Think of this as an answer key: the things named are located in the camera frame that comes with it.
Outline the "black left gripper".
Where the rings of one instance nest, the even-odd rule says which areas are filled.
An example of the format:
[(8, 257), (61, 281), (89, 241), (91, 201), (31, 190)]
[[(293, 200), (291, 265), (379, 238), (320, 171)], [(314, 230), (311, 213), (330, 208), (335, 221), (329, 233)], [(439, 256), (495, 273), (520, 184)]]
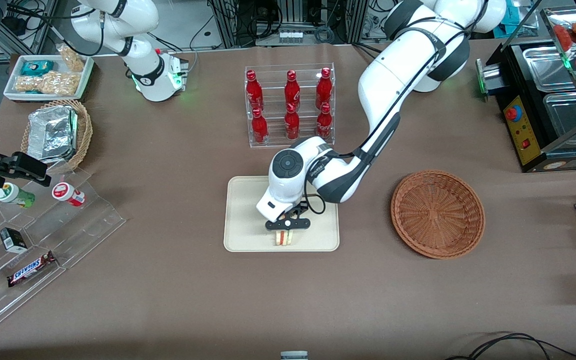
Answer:
[(290, 240), (296, 237), (296, 230), (306, 230), (310, 228), (311, 221), (302, 218), (302, 214), (309, 209), (306, 202), (300, 202), (287, 212), (284, 212), (275, 221), (266, 221), (265, 229), (275, 231), (275, 241), (280, 240), (280, 231), (290, 231)]

